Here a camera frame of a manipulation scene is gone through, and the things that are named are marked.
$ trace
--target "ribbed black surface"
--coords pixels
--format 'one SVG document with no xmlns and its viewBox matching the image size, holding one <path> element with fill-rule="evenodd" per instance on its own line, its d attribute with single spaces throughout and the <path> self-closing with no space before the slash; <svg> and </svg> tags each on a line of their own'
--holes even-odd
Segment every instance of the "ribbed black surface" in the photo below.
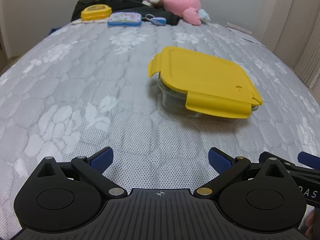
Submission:
<svg viewBox="0 0 320 240">
<path fill-rule="evenodd" d="M 25 229 L 15 238 L 15 240 L 22 239 L 302 240 L 307 238 L 295 229 L 278 234 L 260 234 L 238 228 L 220 214 L 214 202 L 197 199 L 186 189 L 134 189 L 132 194 L 124 199 L 110 200 L 98 218 L 80 229 L 60 234 L 45 234 Z"/>
</svg>

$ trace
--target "dark fabric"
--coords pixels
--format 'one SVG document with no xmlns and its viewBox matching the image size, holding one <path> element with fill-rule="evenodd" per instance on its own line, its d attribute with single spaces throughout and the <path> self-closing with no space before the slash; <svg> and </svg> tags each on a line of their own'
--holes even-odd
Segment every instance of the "dark fabric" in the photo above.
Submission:
<svg viewBox="0 0 320 240">
<path fill-rule="evenodd" d="M 79 19 L 81 12 L 88 6 L 95 4 L 105 4 L 111 7 L 112 12 L 137 12 L 145 17 L 146 14 L 152 14 L 155 17 L 163 17 L 167 24 L 177 25 L 180 17 L 163 8 L 151 8 L 142 4 L 142 0 L 79 0 L 72 13 L 71 22 Z"/>
</svg>

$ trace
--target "quilted bedspread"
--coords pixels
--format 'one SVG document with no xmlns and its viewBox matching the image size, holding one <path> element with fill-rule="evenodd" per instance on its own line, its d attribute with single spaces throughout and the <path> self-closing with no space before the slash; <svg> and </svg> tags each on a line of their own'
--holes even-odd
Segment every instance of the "quilted bedspread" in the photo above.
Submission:
<svg viewBox="0 0 320 240">
<path fill-rule="evenodd" d="M 163 47 L 231 60 L 264 100 L 245 120 L 166 111 L 147 66 Z M 105 146 L 104 175 L 126 188 L 195 188 L 217 176 L 208 150 L 257 162 L 263 151 L 297 163 L 320 155 L 320 109 L 299 78 L 265 47 L 217 24 L 67 25 L 0 77 L 0 237 L 20 225 L 13 201 L 45 156 L 67 162 Z"/>
</svg>

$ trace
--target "mattress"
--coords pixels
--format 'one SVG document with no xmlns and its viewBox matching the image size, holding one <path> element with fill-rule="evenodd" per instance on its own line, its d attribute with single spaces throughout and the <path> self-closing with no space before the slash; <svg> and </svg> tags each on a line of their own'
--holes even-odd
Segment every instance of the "mattress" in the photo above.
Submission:
<svg viewBox="0 0 320 240">
<path fill-rule="evenodd" d="M 157 77 L 147 76 L 149 61 L 166 46 L 237 63 L 264 105 L 244 120 L 166 111 Z M 319 156 L 320 109 L 268 49 L 218 24 L 66 25 L 0 77 L 0 237 L 20 230 L 13 201 L 43 157 L 67 162 L 105 146 L 115 156 L 103 175 L 128 192 L 193 191 L 217 176 L 211 147 L 252 162 L 263 151 L 293 163 L 300 151 Z"/>
</svg>

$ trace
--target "stuffed animal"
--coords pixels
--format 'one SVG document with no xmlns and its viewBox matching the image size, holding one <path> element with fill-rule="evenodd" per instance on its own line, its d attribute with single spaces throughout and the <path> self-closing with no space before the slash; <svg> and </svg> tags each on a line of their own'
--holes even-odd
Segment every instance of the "stuffed animal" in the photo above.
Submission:
<svg viewBox="0 0 320 240">
<path fill-rule="evenodd" d="M 167 11 L 182 17 L 192 25 L 201 25 L 201 20 L 210 21 L 209 15 L 201 9 L 199 0 L 143 0 L 148 6 L 163 6 Z"/>
</svg>

